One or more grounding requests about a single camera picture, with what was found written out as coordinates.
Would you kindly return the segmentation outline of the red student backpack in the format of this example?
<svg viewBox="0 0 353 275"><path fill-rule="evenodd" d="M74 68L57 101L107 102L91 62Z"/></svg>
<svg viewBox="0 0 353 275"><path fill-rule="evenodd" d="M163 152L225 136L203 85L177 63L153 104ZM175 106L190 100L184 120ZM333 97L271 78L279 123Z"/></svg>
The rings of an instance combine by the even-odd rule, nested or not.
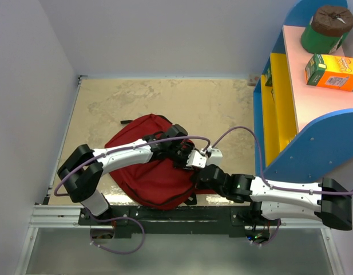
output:
<svg viewBox="0 0 353 275"><path fill-rule="evenodd" d="M131 143L145 135L166 131L172 123L164 116L141 116L115 134L105 148ZM123 192L135 202L155 209L170 210L186 202L192 194L213 194L198 189L195 170L174 168L170 160L136 164L110 173Z"/></svg>

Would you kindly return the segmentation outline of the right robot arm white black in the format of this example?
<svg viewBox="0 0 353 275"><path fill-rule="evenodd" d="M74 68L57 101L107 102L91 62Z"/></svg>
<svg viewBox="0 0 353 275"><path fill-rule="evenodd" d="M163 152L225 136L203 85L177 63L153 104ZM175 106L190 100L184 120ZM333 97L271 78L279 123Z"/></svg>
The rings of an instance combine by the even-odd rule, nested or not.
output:
<svg viewBox="0 0 353 275"><path fill-rule="evenodd" d="M235 203L250 202L254 225L282 218L312 219L336 230L352 230L352 196L331 178L315 183L265 182L247 174L227 174L211 164L196 175L197 187L210 189Z"/></svg>

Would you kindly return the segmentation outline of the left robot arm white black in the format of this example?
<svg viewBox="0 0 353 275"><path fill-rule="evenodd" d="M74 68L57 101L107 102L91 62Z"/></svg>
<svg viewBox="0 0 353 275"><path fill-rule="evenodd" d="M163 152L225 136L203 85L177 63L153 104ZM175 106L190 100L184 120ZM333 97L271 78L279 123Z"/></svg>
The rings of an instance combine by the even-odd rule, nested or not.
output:
<svg viewBox="0 0 353 275"><path fill-rule="evenodd" d="M128 144L103 149L91 149L87 144L78 146L58 169L64 196L82 204L99 225L107 224L112 217L110 204L99 192L100 179L111 172L136 164L170 160L181 169L191 169L188 164L197 150L188 140L187 131L178 124L166 131L145 135Z"/></svg>

